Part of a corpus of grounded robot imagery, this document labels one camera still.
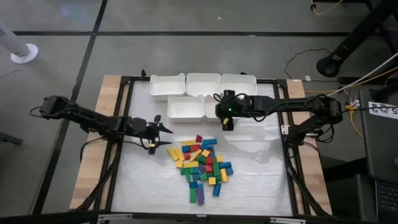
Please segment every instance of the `floor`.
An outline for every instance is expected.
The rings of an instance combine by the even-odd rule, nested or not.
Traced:
[[[317,9],[332,5],[319,3]],[[0,146],[0,216],[32,211],[53,149],[59,160],[42,211],[69,208],[87,134],[76,124],[29,116],[44,97],[63,95],[93,109],[104,75],[138,75],[141,69],[157,75],[246,72],[287,78],[284,68],[296,53],[333,50],[368,13],[358,3],[341,4],[325,16],[309,7],[309,0],[2,0],[0,21],[40,52],[33,62],[15,65],[0,47],[0,75],[16,70],[0,79],[0,131],[24,140],[18,147]],[[294,79],[335,81],[315,69],[324,56],[325,51],[307,52],[287,70]],[[339,76],[360,77],[390,56],[383,39],[371,37]],[[339,84],[304,87],[333,90]],[[357,91],[351,90],[352,98]],[[347,96],[336,98],[344,102]],[[364,156],[363,141],[347,120],[336,125],[332,143],[318,144],[324,166]]]

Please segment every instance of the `white container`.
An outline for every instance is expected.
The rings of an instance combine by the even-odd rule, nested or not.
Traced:
[[[257,79],[254,75],[224,74],[221,77],[221,92],[224,90],[234,90],[236,95],[257,95]]]
[[[185,75],[174,76],[151,75],[149,93],[157,101],[166,101],[170,95],[182,96],[185,93]]]
[[[220,119],[216,116],[217,101],[213,96],[207,95],[205,98],[205,116],[206,121],[210,123],[220,123]]]
[[[213,96],[214,93],[221,93],[221,75],[217,73],[189,73],[186,91],[190,96]]]
[[[201,122],[205,117],[205,97],[169,96],[167,116],[172,122]]]

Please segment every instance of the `white label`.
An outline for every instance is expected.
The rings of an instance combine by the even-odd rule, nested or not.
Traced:
[[[398,119],[398,108],[377,108],[383,106],[394,106],[394,105],[369,101],[369,107],[371,108],[369,109],[369,113],[377,116],[383,116],[386,118]]]

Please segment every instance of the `red block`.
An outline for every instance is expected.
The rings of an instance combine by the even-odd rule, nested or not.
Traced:
[[[205,170],[207,174],[212,174],[213,173],[213,168],[211,165],[205,165]]]
[[[197,142],[201,142],[203,138],[200,135],[197,135]]]
[[[189,154],[189,152],[184,152],[184,158],[185,160],[191,159],[191,154]]]
[[[214,157],[207,157],[206,158],[206,165],[211,165],[214,163]]]
[[[200,145],[191,145],[191,146],[189,146],[189,151],[190,152],[196,152],[199,149],[200,149]]]

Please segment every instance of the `white stand base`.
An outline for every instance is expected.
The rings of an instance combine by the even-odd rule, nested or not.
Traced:
[[[29,53],[22,57],[11,54],[11,60],[13,62],[19,65],[23,65],[31,62],[33,59],[36,58],[37,54],[39,53],[39,49],[37,48],[37,46],[34,44],[26,44],[26,46],[29,48]]]

